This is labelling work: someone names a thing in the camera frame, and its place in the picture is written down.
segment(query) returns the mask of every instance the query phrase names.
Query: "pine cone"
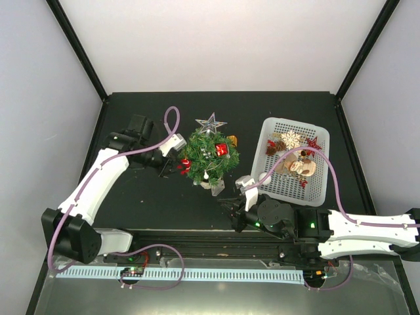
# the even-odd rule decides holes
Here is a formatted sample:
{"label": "pine cone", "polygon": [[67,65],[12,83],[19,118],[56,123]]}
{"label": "pine cone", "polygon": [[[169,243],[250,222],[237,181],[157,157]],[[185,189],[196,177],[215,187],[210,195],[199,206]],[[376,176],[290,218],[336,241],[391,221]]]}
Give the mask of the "pine cone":
{"label": "pine cone", "polygon": [[277,149],[273,146],[267,146],[267,150],[265,152],[266,155],[268,156],[273,156],[274,154],[276,154]]}
{"label": "pine cone", "polygon": [[283,141],[276,141],[276,150],[277,152],[286,150],[286,143]]}

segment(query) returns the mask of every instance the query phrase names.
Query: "snowflake ornament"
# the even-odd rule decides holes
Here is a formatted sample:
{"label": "snowflake ornament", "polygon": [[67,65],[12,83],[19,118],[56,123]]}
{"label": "snowflake ornament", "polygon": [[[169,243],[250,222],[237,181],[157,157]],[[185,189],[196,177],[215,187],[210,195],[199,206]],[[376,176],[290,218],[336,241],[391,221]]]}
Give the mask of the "snowflake ornament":
{"label": "snowflake ornament", "polygon": [[293,130],[290,130],[288,133],[282,133],[282,140],[288,150],[300,147],[301,138],[302,136]]}

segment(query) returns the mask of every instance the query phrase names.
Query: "red gift box ornament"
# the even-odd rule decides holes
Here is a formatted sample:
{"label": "red gift box ornament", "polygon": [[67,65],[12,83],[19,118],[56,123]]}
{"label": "red gift box ornament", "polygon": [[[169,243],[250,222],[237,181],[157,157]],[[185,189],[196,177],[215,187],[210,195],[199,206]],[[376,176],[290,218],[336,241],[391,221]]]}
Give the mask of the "red gift box ornament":
{"label": "red gift box ornament", "polygon": [[215,146],[217,156],[225,156],[226,154],[229,154],[229,147],[226,143],[218,143]]}

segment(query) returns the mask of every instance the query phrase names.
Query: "christmas decoration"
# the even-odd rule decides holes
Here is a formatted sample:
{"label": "christmas decoration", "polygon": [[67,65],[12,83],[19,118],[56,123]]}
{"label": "christmas decoration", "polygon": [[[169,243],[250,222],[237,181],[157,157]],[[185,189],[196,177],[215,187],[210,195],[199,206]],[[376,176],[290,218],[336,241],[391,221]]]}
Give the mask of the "christmas decoration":
{"label": "christmas decoration", "polygon": [[267,146],[267,150],[265,151],[265,154],[268,156],[273,156],[277,153],[277,149],[275,146]]}
{"label": "christmas decoration", "polygon": [[216,144],[216,154],[217,156],[224,156],[225,154],[229,154],[229,147],[227,143]]}
{"label": "christmas decoration", "polygon": [[276,150],[277,152],[286,150],[286,143],[283,141],[276,141]]}
{"label": "christmas decoration", "polygon": [[[317,136],[314,138],[314,140],[310,140],[309,138],[306,138],[306,141],[308,142],[308,146],[310,146],[311,148],[322,150],[322,148],[316,144],[316,141],[318,141]],[[307,156],[310,156],[312,154],[312,156],[315,157],[314,151],[307,150],[306,154]]]}
{"label": "christmas decoration", "polygon": [[206,133],[207,135],[213,133],[214,135],[217,133],[217,128],[227,123],[223,123],[221,121],[216,121],[215,113],[212,113],[208,120],[196,119],[196,121],[203,127],[199,130],[199,133]]}
{"label": "christmas decoration", "polygon": [[302,188],[305,188],[306,187],[306,184],[308,184],[308,181],[306,179],[301,179],[299,181],[299,184],[302,186]]}
{"label": "christmas decoration", "polygon": [[[260,176],[258,176],[258,180],[262,180],[267,173],[261,173]],[[271,183],[271,176],[269,176],[264,182],[262,182],[262,185],[268,185]]]}
{"label": "christmas decoration", "polygon": [[236,136],[227,136],[227,139],[229,139],[230,141],[232,141],[232,145],[234,147],[238,146],[238,138],[236,138]]}
{"label": "christmas decoration", "polygon": [[205,186],[212,188],[221,188],[223,174],[239,163],[239,153],[230,139],[219,132],[202,133],[202,128],[191,134],[180,157],[191,161],[187,176],[194,183],[208,183]]}
{"label": "christmas decoration", "polygon": [[267,143],[268,143],[268,146],[267,146],[265,154],[268,156],[273,156],[277,152],[286,150],[286,145],[283,141],[274,142],[274,141],[268,140]]}
{"label": "christmas decoration", "polygon": [[190,171],[190,168],[191,168],[191,161],[189,161],[189,160],[187,160],[187,159],[182,159],[182,160],[181,160],[181,164],[182,164],[183,166],[178,165],[178,168],[179,168],[179,169],[183,169],[183,168],[185,167],[185,169],[183,169],[183,170],[181,171],[181,175],[184,175],[184,174],[186,174],[186,173],[188,173],[188,172]]}
{"label": "christmas decoration", "polygon": [[298,161],[297,156],[294,154],[288,155],[284,161],[280,162],[275,168],[279,174],[297,174],[302,177],[310,177],[315,173],[316,164],[310,159]]}
{"label": "christmas decoration", "polygon": [[302,136],[293,130],[290,130],[288,133],[282,133],[281,138],[288,150],[298,148],[301,145]]}

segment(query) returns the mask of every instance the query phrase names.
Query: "gold ornament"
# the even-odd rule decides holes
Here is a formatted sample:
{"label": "gold ornament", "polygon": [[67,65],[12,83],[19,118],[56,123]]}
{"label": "gold ornament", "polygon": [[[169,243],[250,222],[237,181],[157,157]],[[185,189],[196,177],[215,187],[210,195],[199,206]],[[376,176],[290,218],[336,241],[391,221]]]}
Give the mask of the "gold ornament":
{"label": "gold ornament", "polygon": [[230,141],[232,141],[232,145],[234,147],[238,146],[238,138],[236,138],[236,136],[227,136],[227,139],[229,139]]}

